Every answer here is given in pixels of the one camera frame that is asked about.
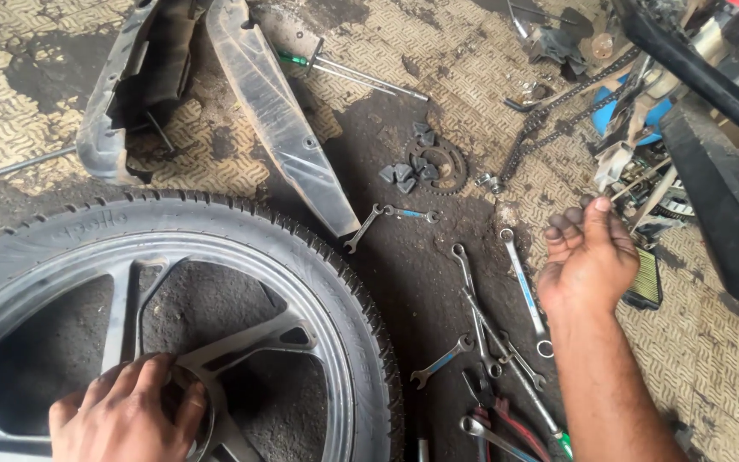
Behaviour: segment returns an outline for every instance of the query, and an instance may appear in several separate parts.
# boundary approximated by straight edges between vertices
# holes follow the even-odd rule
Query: dirty hand
[[[585,195],[580,205],[549,217],[544,230],[549,259],[538,278],[538,298],[550,322],[565,311],[613,313],[640,266],[609,198]]]
[[[204,414],[204,386],[191,385],[173,425],[162,412],[161,388],[174,357],[146,354],[93,380],[50,407],[54,462],[184,460]]]

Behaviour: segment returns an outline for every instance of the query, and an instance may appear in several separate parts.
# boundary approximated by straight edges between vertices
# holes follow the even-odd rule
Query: tire
[[[334,249],[307,228],[261,205],[206,192],[132,190],[33,215],[0,232],[0,290],[66,252],[105,239],[170,230],[245,243],[289,269],[311,289],[323,282],[328,289],[315,290],[315,295],[341,335],[349,358],[350,374],[340,380],[349,382],[355,396],[358,418],[352,460],[402,459],[401,379],[375,304]],[[6,309],[0,307],[0,319],[6,318]]]

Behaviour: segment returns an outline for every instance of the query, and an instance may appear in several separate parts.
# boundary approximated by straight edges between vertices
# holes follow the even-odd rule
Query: dirty floor
[[[560,15],[568,3],[536,0],[535,6]],[[0,2],[0,166],[72,142],[132,7],[130,0]],[[402,376],[427,366],[458,335],[472,330],[458,294],[461,273],[449,257],[452,244],[462,242],[485,309],[546,375],[544,401],[565,423],[553,364],[531,353],[529,317],[495,230],[504,224],[517,230],[532,276],[544,260],[540,233],[546,218],[591,192],[594,162],[588,146],[596,140],[594,131],[581,126],[566,141],[532,154],[497,199],[472,182],[456,196],[432,195],[419,187],[402,195],[377,175],[402,159],[412,122],[422,120],[459,146],[472,177],[497,172],[522,119],[501,100],[524,97],[537,81],[555,90],[568,88],[558,70],[548,63],[526,64],[503,16],[505,3],[498,0],[262,0],[251,7],[277,47],[309,55],[323,36],[324,50],[335,61],[431,98],[428,103],[395,98],[315,71],[306,81],[316,105],[311,125],[360,219],[376,202],[441,212],[437,225],[380,219],[350,256],[382,311]],[[603,14],[595,0],[566,9],[584,24],[600,23]],[[593,31],[578,33],[588,37]],[[581,42],[584,50],[586,44]],[[177,155],[164,155],[156,136],[141,133],[130,162],[154,171],[153,187],[249,196],[338,246],[264,152],[228,89],[201,22],[192,49],[190,85],[164,128]],[[588,100],[572,101],[557,116],[571,116]],[[75,155],[50,161],[0,181],[0,227],[114,189],[88,178]],[[694,428],[692,441],[708,459],[739,461],[739,304],[725,294],[695,227],[670,231],[658,253],[662,309],[621,306],[618,317],[662,412]],[[231,310],[230,299],[251,308],[264,303],[252,281],[218,268],[179,268],[165,289],[145,314],[145,338],[175,351],[246,325],[250,315]],[[14,430],[41,431],[47,404],[97,373],[106,327],[99,297],[103,290],[94,285],[57,300],[0,347],[0,418]],[[407,436],[413,441],[426,435],[434,460],[468,460],[475,454],[473,441],[457,429],[457,418],[473,404],[460,371],[474,362],[469,355],[450,363],[422,391],[405,387]],[[23,367],[26,363],[33,367]],[[242,403],[258,405],[242,406],[239,417],[262,454],[268,460],[316,460],[323,428],[315,422],[321,422],[326,402],[316,366],[265,353],[240,374],[231,379],[245,384]],[[543,428],[509,374],[497,385]],[[12,409],[22,417],[8,420]]]

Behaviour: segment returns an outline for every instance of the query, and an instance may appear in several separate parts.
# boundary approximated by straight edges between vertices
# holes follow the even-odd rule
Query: pliers
[[[472,393],[472,396],[478,401],[480,407],[483,409],[494,410],[498,417],[507,424],[510,431],[520,438],[521,441],[525,442],[542,462],[550,462],[551,458],[549,457],[546,445],[544,445],[543,441],[529,428],[528,425],[509,413],[509,400],[495,396],[495,393],[492,392],[492,386],[489,384],[489,380],[487,379],[484,364],[479,362],[478,366],[479,374],[469,370],[464,370],[463,375],[464,380],[467,381],[470,393]]]

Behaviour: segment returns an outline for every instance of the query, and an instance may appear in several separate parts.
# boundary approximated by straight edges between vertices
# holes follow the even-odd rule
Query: screwdriver
[[[281,59],[284,62],[292,62],[292,63],[297,64],[298,66],[300,66],[302,68],[307,68],[308,66],[311,65],[313,69],[318,69],[319,71],[328,72],[330,74],[333,74],[334,76],[343,77],[343,78],[345,78],[347,80],[354,81],[355,83],[362,84],[363,86],[368,86],[369,88],[373,88],[373,89],[376,89],[378,91],[383,91],[384,93],[386,93],[388,95],[397,96],[397,93],[395,93],[395,92],[393,92],[393,91],[391,91],[389,89],[386,89],[386,88],[383,88],[383,87],[380,87],[380,86],[375,86],[375,85],[373,85],[373,84],[371,84],[369,82],[365,82],[364,80],[358,80],[358,79],[356,79],[354,77],[350,77],[350,76],[347,76],[345,74],[342,74],[341,72],[334,71],[332,69],[327,69],[327,68],[324,68],[324,67],[320,66],[319,64],[316,64],[317,61],[321,61],[321,62],[323,62],[325,64],[329,64],[330,66],[333,66],[334,68],[341,69],[342,71],[350,72],[351,74],[355,74],[356,76],[363,77],[364,79],[372,80],[372,81],[377,82],[377,83],[379,83],[379,84],[381,84],[383,86],[386,86],[386,87],[389,87],[389,88],[392,88],[392,89],[396,89],[396,90],[398,90],[398,91],[400,91],[400,92],[402,92],[404,94],[407,94],[409,96],[415,97],[415,98],[417,98],[419,100],[422,100],[422,101],[428,101],[429,100],[429,97],[426,96],[426,95],[424,95],[424,94],[418,93],[416,91],[411,91],[409,89],[401,88],[400,86],[393,85],[393,84],[391,84],[389,82],[386,82],[386,81],[383,81],[381,79],[376,79],[375,77],[368,76],[368,75],[364,74],[364,72],[359,72],[359,71],[356,71],[355,69],[350,69],[350,68],[348,68],[346,66],[342,66],[341,64],[338,64],[337,62],[333,62],[333,61],[328,60],[327,58],[323,58],[321,56],[318,56],[318,54],[317,54],[318,49],[319,48],[316,48],[316,53],[313,53],[313,58],[310,59],[310,60],[308,60],[307,58],[304,58],[303,56],[295,56],[294,54],[289,53],[287,51],[283,51],[283,50],[277,50],[277,51],[278,51],[278,58],[279,59]]]

